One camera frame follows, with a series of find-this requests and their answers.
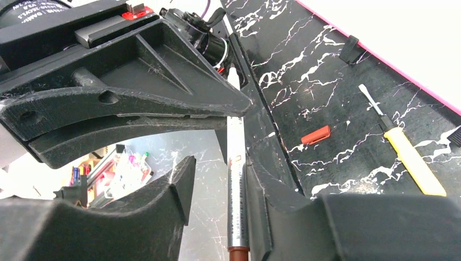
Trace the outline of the white marker pen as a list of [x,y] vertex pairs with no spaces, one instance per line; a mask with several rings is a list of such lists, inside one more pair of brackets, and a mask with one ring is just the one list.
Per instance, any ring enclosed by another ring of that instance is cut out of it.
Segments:
[[228,211],[227,249],[232,261],[249,260],[246,197],[245,126],[242,117],[227,118]]

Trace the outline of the pink framed whiteboard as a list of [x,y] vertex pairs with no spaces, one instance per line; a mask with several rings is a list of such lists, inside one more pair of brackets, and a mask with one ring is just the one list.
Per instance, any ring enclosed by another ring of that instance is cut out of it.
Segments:
[[460,112],[460,1],[302,1],[302,6]]

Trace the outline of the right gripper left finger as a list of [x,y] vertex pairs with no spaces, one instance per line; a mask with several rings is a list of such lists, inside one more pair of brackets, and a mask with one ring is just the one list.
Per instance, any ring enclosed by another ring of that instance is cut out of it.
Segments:
[[1,260],[177,260],[196,159],[103,208],[64,200],[1,200]]

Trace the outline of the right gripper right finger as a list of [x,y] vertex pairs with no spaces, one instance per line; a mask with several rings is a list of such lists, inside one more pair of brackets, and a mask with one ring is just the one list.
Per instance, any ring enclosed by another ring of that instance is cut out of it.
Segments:
[[252,260],[460,260],[460,208],[440,196],[310,200],[247,167]]

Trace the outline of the red marker cap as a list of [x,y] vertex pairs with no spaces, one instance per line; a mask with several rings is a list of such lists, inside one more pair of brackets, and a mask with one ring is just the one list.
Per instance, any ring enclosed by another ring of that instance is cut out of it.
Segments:
[[324,126],[317,129],[301,138],[301,143],[305,145],[312,145],[319,141],[329,138],[331,135],[331,129],[329,126]]

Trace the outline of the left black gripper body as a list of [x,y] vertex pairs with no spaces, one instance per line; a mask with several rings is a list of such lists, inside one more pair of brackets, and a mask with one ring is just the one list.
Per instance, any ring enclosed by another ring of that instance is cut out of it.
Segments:
[[159,19],[132,1],[1,1],[1,68],[19,69],[74,45],[90,49]]

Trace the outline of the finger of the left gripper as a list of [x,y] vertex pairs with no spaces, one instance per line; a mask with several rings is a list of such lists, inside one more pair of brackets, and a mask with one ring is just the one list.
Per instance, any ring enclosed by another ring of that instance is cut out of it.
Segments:
[[250,106],[165,20],[1,76],[1,122],[23,141],[106,116],[241,116]]
[[67,125],[27,145],[37,161],[58,169],[92,151],[142,136],[190,130],[225,129],[226,117],[105,116]]

